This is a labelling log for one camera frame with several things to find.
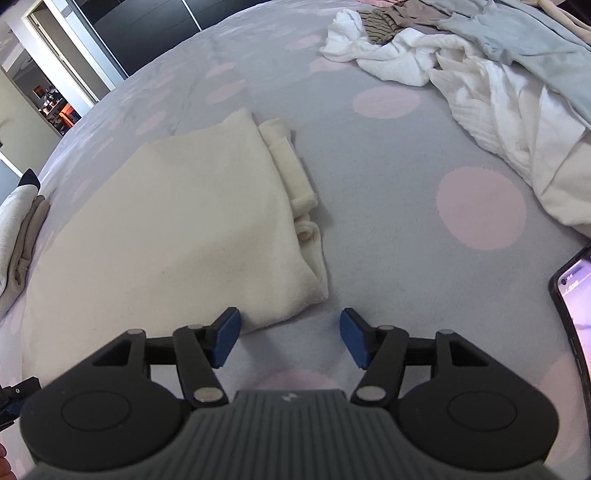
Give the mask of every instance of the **folded cream towel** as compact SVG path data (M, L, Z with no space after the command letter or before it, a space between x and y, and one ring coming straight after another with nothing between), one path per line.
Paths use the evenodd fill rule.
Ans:
M249 331L326 299L316 197L288 136L241 110L143 145L41 254L23 375L46 384L130 328L168 336L236 306Z
M18 232L39 190L34 185L17 187L0 206L0 294L6 288L8 264Z
M48 210L49 202L45 200L43 195L39 195L33 201L31 209L22 221L8 266L6 288L0 295L0 317L6 315L6 312L10 310L12 304L25 289L25 280L31 264L35 241L39 236L43 222L45 222Z

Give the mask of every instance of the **phone screen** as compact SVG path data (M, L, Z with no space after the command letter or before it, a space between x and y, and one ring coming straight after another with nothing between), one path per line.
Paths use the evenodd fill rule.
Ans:
M591 256L589 253L560 276L558 291L573 319L574 329L589 369L591 365Z

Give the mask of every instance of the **smartphone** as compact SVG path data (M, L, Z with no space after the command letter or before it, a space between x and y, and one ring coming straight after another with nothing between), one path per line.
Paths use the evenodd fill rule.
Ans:
M591 437L591 244L552 276L548 289L579 369Z

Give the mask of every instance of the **blue gripper pad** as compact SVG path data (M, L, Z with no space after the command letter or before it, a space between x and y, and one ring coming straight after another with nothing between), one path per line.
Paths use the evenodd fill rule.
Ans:
M340 337L343 339L353 360L359 368L367 369L371 363L371 353L365 342L365 332L349 316L346 310L340 314Z
M212 368L220 368L226 363L226 359L240 335L242 326L240 311L237 308L227 309L223 315L216 320L222 326L217 329L215 346L212 354Z

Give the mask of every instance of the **brown striped cloth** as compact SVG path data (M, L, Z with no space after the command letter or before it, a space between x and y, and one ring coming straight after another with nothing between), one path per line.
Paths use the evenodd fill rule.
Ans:
M433 27L440 20L449 18L449 15L421 0L407 0L392 7L361 10L358 13L369 41L378 45L390 42L398 32L407 27L416 28L423 33L440 33Z

